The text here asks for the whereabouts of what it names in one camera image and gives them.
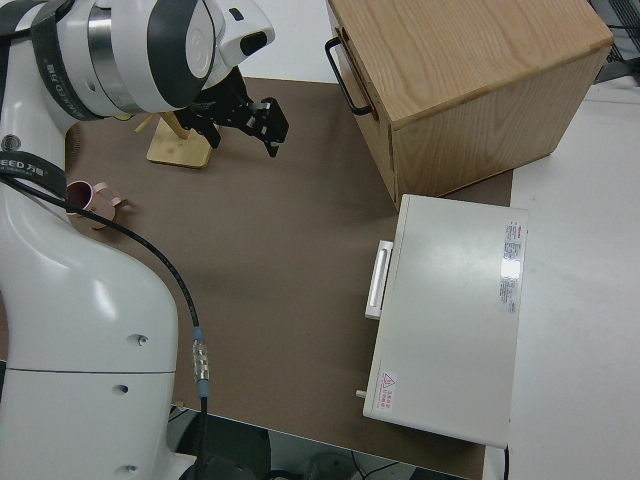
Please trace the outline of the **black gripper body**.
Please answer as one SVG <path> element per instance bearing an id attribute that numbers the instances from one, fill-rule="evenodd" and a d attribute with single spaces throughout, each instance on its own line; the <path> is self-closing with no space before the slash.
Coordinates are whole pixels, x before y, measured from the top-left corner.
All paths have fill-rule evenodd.
<path id="1" fill-rule="evenodd" d="M 245 133 L 256 133 L 255 103 L 248 95 L 244 77 L 239 69 L 232 69 L 219 83 L 200 92 L 197 109 L 215 124 L 229 126 Z"/>

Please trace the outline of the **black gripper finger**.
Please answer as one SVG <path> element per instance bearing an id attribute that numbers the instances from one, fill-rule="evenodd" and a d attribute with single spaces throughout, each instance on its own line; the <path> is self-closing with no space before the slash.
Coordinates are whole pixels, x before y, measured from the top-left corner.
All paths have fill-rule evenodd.
<path id="1" fill-rule="evenodd" d="M 178 111 L 178 122 L 183 129 L 194 130 L 203 136 L 212 148 L 219 146 L 221 136 L 216 125 L 211 120 L 185 108 Z"/>
<path id="2" fill-rule="evenodd" d="M 275 157 L 279 147 L 285 142 L 289 123 L 273 97 L 262 99 L 255 104 L 254 113 L 256 137 L 263 142 L 270 157 Z"/>

